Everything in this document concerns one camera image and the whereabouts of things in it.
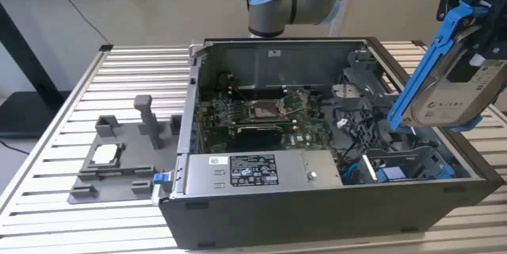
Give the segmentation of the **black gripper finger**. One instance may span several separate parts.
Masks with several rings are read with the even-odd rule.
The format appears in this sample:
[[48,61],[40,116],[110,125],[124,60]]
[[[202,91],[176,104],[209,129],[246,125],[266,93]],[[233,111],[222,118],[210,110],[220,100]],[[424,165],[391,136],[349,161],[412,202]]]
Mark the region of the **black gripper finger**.
[[453,45],[447,53],[449,67],[445,79],[449,82],[468,82],[476,70],[476,66],[469,61],[479,50],[477,41],[472,36],[457,36],[453,38]]

